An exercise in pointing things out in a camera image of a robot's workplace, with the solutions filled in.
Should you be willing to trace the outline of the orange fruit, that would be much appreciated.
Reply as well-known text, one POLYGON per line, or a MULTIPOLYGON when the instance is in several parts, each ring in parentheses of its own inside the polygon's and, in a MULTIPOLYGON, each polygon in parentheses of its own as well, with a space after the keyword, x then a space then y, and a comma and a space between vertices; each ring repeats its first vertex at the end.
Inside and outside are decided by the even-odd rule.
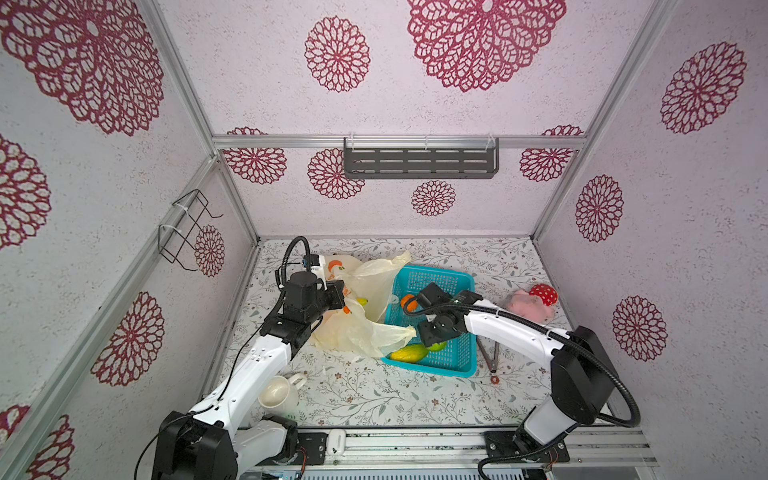
POLYGON ((402 297, 400 300, 400 306, 404 312, 409 313, 416 312, 420 308, 416 297, 412 294, 408 294, 402 297))

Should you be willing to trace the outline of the yellow green mango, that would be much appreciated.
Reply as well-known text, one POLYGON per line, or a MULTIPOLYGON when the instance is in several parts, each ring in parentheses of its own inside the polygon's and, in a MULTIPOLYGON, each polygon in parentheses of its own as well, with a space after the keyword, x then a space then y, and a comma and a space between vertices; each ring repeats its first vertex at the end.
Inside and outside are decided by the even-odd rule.
POLYGON ((421 362, 429 355, 429 350, 421 344, 405 346, 389 355, 392 361, 414 364, 421 362))

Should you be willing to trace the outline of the yellow orange-print plastic bag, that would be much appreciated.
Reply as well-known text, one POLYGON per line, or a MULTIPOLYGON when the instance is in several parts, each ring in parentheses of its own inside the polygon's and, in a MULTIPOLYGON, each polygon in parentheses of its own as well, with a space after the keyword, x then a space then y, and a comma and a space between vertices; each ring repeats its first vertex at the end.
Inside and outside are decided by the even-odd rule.
POLYGON ((343 280, 345 307, 324 314, 312 333, 313 346, 324 351, 340 351, 380 358, 403 347, 416 337, 413 327, 388 325, 387 309, 395 302, 394 282, 411 262, 406 251, 393 258, 362 262, 350 255, 321 258, 325 281, 343 280), (365 306, 357 302, 365 298, 365 306))

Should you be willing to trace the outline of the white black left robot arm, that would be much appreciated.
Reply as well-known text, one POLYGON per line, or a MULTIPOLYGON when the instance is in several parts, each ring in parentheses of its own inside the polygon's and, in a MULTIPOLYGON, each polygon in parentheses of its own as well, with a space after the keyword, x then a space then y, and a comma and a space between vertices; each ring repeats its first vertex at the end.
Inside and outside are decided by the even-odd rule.
POLYGON ((268 460, 289 460, 298 448, 291 420, 270 415, 242 429, 258 397, 287 367, 329 311, 345 306, 344 283, 325 278, 324 259, 297 236, 276 270, 279 296, 238 351, 225 381, 188 412, 170 412, 145 447, 153 479, 237 479, 268 460))

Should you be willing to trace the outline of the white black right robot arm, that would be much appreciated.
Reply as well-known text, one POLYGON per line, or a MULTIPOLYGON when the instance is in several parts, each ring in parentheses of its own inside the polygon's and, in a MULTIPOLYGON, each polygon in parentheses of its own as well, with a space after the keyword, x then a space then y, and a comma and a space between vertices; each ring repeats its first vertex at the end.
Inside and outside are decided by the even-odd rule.
POLYGON ((548 369, 551 392, 516 428, 485 435, 490 464, 551 463, 558 445, 579 427, 600 420, 634 428, 639 406, 620 379, 606 350, 592 330, 549 328, 505 310, 480 294, 464 290, 449 295, 430 283, 401 303, 401 311, 417 317, 419 339, 426 347, 465 334, 485 337, 548 369))

